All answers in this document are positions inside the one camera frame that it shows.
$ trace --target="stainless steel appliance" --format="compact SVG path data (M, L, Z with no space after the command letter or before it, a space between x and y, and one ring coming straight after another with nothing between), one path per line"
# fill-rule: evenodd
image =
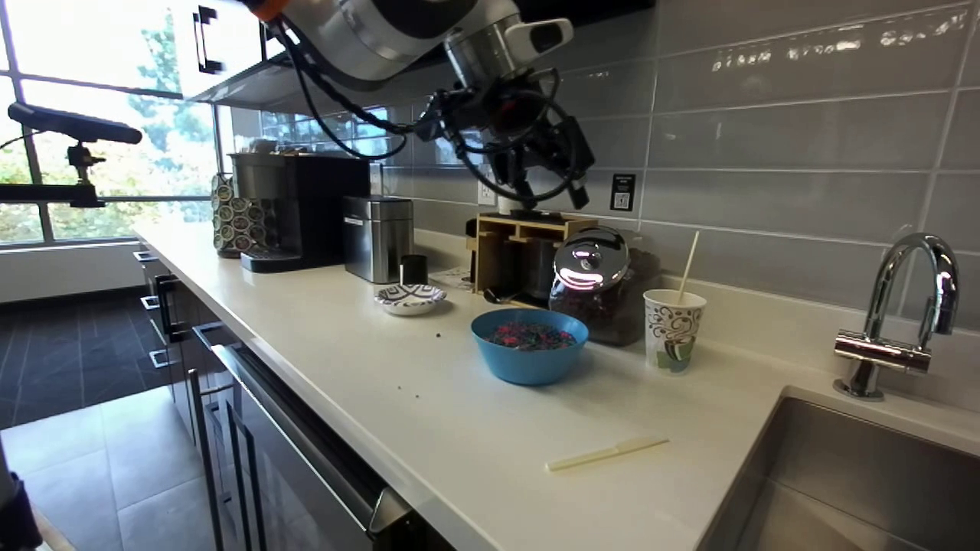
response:
M344 200L366 195L366 163L337 153L234 153L237 193L259 201L274 241L241 252L251 272L344 264Z
M399 259L413 246L413 201L348 195L344 212L346 272L399 280Z
M194 376L216 546L451 546L225 324L194 333L225 366Z

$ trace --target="kitchen counter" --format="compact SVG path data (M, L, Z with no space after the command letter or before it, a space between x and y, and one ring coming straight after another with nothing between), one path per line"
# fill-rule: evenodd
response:
M478 359L469 321L492 307L469 288L446 288L436 314L392 319L344 267L259 274L220 259L201 226L142 236L455 546L696 546L786 392L980 454L977 412L852 402L825 366L712 338L724 301L679 376L645 369L641 341L590 341L570 379L522 387ZM642 434L667 444L546 471Z

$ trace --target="blue bowl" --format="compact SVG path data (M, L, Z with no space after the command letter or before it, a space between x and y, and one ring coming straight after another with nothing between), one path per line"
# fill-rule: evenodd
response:
M556 348L507 348L492 341L498 324L555 326L572 337ZM478 348L495 379L511 385L549 385L570 376L588 338L588 326L563 311L550 310L492 310L473 321Z

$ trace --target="electrical outlet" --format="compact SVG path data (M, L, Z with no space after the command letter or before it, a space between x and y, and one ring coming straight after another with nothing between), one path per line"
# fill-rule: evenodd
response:
M478 206L489 206L489 207L495 206L495 193L483 182L478 182Z
M612 174L610 212L633 212L636 174Z

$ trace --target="wall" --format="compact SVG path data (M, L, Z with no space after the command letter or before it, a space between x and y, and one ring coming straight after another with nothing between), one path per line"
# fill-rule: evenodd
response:
M659 0L581 26L549 62L598 153L586 212L645 236L667 270L700 229L699 279L857 310L886 244L930 229L961 264L960 324L980 326L973 34L973 0ZM431 83L451 83L446 68L385 103L413 115ZM629 213L606 207L614 171L642 181ZM413 195L429 229L462 232L478 207L473 178L431 142L390 163L382 188Z
M0 252L0 302L137 288L133 241Z

